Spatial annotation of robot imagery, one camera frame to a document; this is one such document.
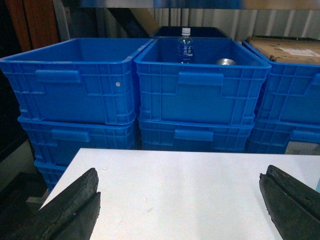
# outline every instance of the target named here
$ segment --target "wooden panel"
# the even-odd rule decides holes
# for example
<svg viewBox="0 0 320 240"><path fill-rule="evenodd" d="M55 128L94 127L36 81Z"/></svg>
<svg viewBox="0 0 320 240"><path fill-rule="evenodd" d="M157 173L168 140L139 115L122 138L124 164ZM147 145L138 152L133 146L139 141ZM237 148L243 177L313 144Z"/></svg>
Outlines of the wooden panel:
<svg viewBox="0 0 320 240"><path fill-rule="evenodd" d="M52 0L23 0L30 38L34 49L58 43Z"/></svg>
<svg viewBox="0 0 320 240"><path fill-rule="evenodd" d="M23 52L32 49L23 0L4 0L11 16L14 30Z"/></svg>

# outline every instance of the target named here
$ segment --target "bottle cap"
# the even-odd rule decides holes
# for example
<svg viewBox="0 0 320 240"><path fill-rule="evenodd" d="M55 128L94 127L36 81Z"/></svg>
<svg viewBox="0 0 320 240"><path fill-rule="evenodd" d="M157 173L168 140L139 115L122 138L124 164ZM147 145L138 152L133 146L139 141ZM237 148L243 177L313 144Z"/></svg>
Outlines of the bottle cap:
<svg viewBox="0 0 320 240"><path fill-rule="evenodd" d="M182 36L190 36L191 29L190 27L183 27L182 28Z"/></svg>

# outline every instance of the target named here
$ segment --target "plastic water bottle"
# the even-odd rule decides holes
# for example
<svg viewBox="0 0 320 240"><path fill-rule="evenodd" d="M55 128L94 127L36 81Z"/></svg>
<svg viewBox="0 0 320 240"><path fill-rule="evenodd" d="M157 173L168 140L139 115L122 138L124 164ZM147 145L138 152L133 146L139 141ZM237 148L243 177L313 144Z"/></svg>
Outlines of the plastic water bottle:
<svg viewBox="0 0 320 240"><path fill-rule="evenodd" d="M194 56L194 44L190 37L191 29L189 27L182 28L182 37L179 38L177 44L178 61L182 64L189 64Z"/></svg>

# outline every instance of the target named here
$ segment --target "metal cup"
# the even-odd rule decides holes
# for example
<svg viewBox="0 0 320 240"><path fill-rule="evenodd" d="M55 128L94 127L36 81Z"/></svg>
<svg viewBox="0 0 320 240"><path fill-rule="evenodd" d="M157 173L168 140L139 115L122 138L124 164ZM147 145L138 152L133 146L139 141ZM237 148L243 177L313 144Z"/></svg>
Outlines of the metal cup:
<svg viewBox="0 0 320 240"><path fill-rule="evenodd" d="M216 62L216 64L218 64L218 65L237 65L237 63L235 61L233 61L232 59L229 59L229 58L221 58L220 60L218 60Z"/></svg>

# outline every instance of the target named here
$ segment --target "stacked crate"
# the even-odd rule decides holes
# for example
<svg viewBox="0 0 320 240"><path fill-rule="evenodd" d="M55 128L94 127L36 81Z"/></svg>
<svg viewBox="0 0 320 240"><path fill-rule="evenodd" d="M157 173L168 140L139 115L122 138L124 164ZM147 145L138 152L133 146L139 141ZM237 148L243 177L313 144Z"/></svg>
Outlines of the stacked crate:
<svg viewBox="0 0 320 240"><path fill-rule="evenodd" d="M270 65L230 38L193 38L179 63L176 37L160 37L135 62L145 150L243 152ZM237 65L218 65L219 59Z"/></svg>
<svg viewBox="0 0 320 240"><path fill-rule="evenodd" d="M273 62L247 41L242 45L271 65L246 151L284 154L293 142L287 152L308 154L304 143L320 144L320 65Z"/></svg>
<svg viewBox="0 0 320 240"><path fill-rule="evenodd" d="M149 39L79 38L0 59L49 190L80 148L136 149Z"/></svg>

